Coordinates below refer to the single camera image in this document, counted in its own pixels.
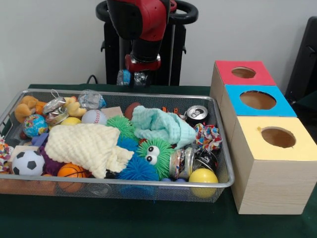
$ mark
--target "white wall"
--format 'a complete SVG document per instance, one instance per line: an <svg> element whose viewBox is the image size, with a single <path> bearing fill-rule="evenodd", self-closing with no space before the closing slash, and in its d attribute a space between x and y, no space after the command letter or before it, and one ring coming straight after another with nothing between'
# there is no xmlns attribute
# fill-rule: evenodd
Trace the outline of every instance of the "white wall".
<svg viewBox="0 0 317 238"><path fill-rule="evenodd" d="M261 60L286 90L316 0L186 0L199 10L187 26L182 85L210 85L215 60Z"/></svg>
<svg viewBox="0 0 317 238"><path fill-rule="evenodd" d="M101 0L0 1L0 112L30 83L105 82ZM285 90L316 0L188 0L200 11L187 26L181 85L210 85L215 60L263 60Z"/></svg>

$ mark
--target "baseball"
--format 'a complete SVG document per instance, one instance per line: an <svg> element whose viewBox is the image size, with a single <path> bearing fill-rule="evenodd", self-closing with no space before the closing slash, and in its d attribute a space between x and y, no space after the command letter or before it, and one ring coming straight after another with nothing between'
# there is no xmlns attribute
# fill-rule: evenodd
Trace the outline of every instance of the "baseball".
<svg viewBox="0 0 317 238"><path fill-rule="evenodd" d="M102 111L90 110L87 111L81 118L82 123L96 123L105 125L107 123L107 118Z"/></svg>

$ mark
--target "googly eye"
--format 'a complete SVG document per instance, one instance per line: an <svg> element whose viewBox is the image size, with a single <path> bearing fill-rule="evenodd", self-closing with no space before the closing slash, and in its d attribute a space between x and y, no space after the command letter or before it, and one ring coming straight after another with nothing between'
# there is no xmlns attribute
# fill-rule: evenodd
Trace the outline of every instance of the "googly eye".
<svg viewBox="0 0 317 238"><path fill-rule="evenodd" d="M157 161L158 161L158 158L157 158L157 156L155 156L155 155L147 155L147 156L145 157L145 159L146 159L151 165L155 165L155 164L157 163Z"/></svg>
<svg viewBox="0 0 317 238"><path fill-rule="evenodd" d="M156 146L150 146L148 148L148 155L155 155L155 156L159 156L159 148Z"/></svg>

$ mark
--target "circular hole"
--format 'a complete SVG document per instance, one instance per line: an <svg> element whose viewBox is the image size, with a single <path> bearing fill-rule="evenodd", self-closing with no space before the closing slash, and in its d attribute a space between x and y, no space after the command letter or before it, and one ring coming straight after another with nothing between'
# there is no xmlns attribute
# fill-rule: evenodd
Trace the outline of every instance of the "circular hole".
<svg viewBox="0 0 317 238"><path fill-rule="evenodd" d="M292 147L296 143L293 133L280 127L262 129L262 137L267 143L282 148Z"/></svg>
<svg viewBox="0 0 317 238"><path fill-rule="evenodd" d="M256 75L253 69L247 67L236 67L231 72L239 78L253 78Z"/></svg>
<svg viewBox="0 0 317 238"><path fill-rule="evenodd" d="M251 108L269 110L276 105L276 100L268 93L247 91L240 95L240 100Z"/></svg>

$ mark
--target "green spiky ball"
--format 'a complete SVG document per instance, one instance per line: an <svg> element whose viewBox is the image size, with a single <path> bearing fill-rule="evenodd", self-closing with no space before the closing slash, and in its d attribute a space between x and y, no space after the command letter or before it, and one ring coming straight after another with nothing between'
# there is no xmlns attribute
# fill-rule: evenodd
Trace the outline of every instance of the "green spiky ball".
<svg viewBox="0 0 317 238"><path fill-rule="evenodd" d="M162 180L163 178L168 178L170 155L174 152L174 149L172 149L171 145L166 141L156 138L142 142L137 153L140 157L145 159L149 153L148 149L151 146L156 146L159 149L158 160L154 165L159 175L159 179Z"/></svg>
<svg viewBox="0 0 317 238"><path fill-rule="evenodd" d="M128 118L125 118L123 116L115 116L109 118L107 120L106 125L118 128L121 132L121 136L128 137L138 141L138 138L134 135L135 126L132 124L132 121L130 121Z"/></svg>

